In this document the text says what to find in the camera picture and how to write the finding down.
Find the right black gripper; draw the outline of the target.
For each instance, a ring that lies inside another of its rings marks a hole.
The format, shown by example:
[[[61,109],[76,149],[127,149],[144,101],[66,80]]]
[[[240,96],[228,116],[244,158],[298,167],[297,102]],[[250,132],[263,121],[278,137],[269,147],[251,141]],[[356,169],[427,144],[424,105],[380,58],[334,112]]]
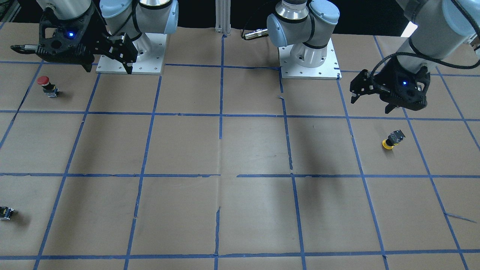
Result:
[[[120,62],[131,75],[138,51],[127,33],[108,36],[106,24],[97,7],[89,7],[72,20],[60,20],[51,7],[42,14],[38,45],[11,45],[16,53],[36,53],[49,63],[81,65],[92,70],[94,55],[102,54]]]

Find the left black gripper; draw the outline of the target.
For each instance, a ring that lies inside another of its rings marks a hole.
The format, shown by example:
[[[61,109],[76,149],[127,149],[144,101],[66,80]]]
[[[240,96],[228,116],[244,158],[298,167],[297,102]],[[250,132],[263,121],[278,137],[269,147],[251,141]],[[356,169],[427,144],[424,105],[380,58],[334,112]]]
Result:
[[[427,66],[420,67],[416,73],[401,66],[398,57],[388,61],[382,70],[371,78],[367,69],[363,69],[351,82],[350,99],[354,104],[360,96],[379,94],[379,98],[388,103],[385,113],[396,107],[418,111],[427,106],[426,94],[431,82]]]

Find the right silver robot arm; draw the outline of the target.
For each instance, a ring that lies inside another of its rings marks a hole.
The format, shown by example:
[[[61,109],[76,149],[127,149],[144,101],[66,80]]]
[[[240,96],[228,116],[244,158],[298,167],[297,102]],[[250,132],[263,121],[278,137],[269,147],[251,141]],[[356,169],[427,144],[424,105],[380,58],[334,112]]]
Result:
[[[178,26],[176,0],[40,0],[37,44],[12,45],[48,63],[93,67],[102,74],[160,75],[169,34]]]

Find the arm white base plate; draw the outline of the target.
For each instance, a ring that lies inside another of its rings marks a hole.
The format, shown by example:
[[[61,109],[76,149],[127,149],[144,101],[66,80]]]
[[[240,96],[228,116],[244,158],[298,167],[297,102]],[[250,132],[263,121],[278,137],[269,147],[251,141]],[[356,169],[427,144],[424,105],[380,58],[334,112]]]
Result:
[[[126,75],[125,66],[131,70],[132,75],[161,75],[164,66],[165,51],[169,35],[159,33],[142,33],[139,39],[133,41],[134,57],[130,51],[122,55],[125,64],[102,56],[96,67],[99,74]]]
[[[334,45],[330,39],[321,49],[295,44],[278,48],[283,79],[341,79]]]

